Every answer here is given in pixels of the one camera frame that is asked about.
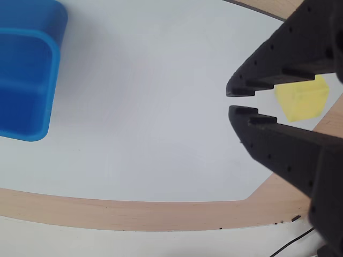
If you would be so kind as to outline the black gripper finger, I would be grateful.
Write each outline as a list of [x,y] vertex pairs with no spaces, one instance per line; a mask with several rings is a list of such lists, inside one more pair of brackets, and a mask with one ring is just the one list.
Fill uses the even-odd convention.
[[232,75],[228,97],[335,73],[342,80],[342,1],[303,1]]
[[232,105],[229,121],[250,156],[313,198],[342,197],[342,139],[282,125],[256,108]]

